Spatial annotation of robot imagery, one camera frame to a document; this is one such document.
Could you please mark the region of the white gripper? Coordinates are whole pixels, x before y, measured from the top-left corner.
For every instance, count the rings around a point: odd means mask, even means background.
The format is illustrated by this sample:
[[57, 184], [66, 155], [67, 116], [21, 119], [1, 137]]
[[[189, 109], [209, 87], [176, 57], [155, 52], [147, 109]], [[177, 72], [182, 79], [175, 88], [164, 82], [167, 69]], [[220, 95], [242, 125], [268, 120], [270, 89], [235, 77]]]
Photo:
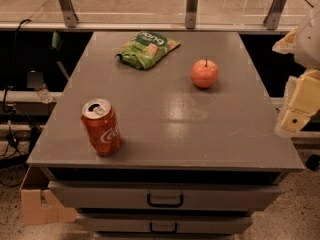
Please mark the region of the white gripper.
[[299, 77], [290, 76], [285, 86], [275, 133], [283, 138], [299, 133], [320, 110], [320, 3], [302, 20], [298, 29], [292, 29], [277, 41], [272, 51], [293, 54], [296, 63], [307, 69]]

